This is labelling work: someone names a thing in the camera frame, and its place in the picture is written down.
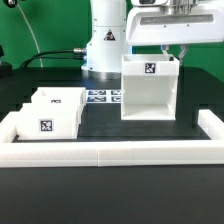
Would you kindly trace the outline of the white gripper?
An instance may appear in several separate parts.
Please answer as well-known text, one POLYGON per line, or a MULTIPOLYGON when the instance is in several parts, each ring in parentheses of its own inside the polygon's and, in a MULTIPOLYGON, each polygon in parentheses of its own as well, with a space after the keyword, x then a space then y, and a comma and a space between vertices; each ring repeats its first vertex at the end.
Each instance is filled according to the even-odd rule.
POLYGON ((131 0, 126 41, 132 46, 180 45, 179 60, 187 44, 224 41, 224 0, 131 0))

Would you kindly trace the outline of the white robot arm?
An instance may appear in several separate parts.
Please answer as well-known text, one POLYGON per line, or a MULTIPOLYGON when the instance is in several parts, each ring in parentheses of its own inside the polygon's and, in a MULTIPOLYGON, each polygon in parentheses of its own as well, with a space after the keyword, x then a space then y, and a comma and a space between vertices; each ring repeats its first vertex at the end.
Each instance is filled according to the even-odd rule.
POLYGON ((224 0, 90 0, 92 37, 82 66, 87 76, 116 79, 121 56, 134 46, 181 47, 224 42, 224 0))

